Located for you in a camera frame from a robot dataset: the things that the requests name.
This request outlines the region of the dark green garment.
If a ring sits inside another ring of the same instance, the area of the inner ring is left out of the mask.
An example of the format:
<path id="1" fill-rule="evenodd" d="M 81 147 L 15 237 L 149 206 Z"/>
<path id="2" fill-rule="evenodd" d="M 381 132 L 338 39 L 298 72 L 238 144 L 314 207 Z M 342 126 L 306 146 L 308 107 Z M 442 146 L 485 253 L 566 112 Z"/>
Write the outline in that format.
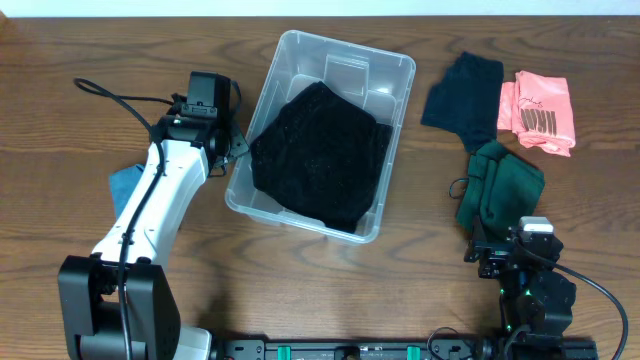
<path id="1" fill-rule="evenodd" d="M 523 216 L 531 216 L 545 187 L 544 173 L 497 141 L 470 156 L 457 222 L 473 230 L 478 218 L 487 236 L 503 241 Z"/>

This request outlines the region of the black knit garment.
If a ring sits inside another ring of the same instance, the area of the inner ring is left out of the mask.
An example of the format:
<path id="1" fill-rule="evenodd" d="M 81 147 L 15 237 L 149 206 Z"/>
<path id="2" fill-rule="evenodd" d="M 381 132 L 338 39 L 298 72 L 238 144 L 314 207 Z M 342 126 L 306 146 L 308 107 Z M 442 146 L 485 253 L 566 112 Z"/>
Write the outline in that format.
<path id="1" fill-rule="evenodd" d="M 373 204 L 392 133 L 315 82 L 252 142 L 253 184 L 290 211 L 353 233 Z"/>

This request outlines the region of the clear plastic storage bin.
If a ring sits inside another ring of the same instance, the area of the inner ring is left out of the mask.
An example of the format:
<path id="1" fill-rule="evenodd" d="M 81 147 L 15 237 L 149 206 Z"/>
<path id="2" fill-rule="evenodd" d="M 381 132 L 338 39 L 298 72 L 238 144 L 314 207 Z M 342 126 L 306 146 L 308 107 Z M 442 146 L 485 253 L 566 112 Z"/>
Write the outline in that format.
<path id="1" fill-rule="evenodd" d="M 283 33 L 248 125 L 247 141 L 252 142 L 303 89 L 321 81 L 377 122 L 392 128 L 373 204 L 353 234 L 331 229 L 319 220 L 285 209 L 257 190 L 253 185 L 251 156 L 247 154 L 235 162 L 225 192 L 227 206 L 257 222 L 299 227 L 347 244 L 374 241 L 382 222 L 415 72 L 415 61 L 405 54 L 299 30 Z"/>

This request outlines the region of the blue cloth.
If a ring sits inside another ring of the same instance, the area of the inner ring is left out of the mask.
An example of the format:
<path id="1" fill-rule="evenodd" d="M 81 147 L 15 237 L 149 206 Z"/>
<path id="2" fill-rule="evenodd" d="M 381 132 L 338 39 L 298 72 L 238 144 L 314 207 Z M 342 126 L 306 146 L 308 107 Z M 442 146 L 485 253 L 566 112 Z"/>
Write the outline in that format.
<path id="1" fill-rule="evenodd" d="M 118 219 L 124 211 L 135 187 L 144 171 L 142 164 L 136 164 L 119 170 L 109 177 L 109 186 L 114 206 L 115 218 Z"/>

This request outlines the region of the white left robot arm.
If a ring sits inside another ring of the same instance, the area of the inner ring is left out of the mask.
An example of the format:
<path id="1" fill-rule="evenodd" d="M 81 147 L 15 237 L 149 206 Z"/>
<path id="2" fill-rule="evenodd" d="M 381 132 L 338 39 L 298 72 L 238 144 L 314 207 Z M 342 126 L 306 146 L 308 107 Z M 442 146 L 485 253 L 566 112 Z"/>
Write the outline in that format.
<path id="1" fill-rule="evenodd" d="M 156 124 L 141 177 L 88 256 L 69 255 L 57 284 L 72 359 L 216 359 L 213 335 L 182 324 L 165 269 L 186 210 L 209 178 L 248 151 L 238 84 L 194 71 Z"/>

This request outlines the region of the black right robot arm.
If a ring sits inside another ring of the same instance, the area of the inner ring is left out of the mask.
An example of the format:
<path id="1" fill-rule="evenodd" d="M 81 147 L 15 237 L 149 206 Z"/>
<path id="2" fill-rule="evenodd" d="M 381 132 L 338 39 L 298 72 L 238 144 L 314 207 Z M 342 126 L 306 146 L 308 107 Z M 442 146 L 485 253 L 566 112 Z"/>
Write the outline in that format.
<path id="1" fill-rule="evenodd" d="M 501 327 L 524 328 L 530 336 L 560 338 L 573 320 L 576 285 L 556 272 L 563 243 L 551 224 L 521 223 L 497 239 L 479 221 L 472 226 L 464 260 L 478 276 L 499 282 Z"/>

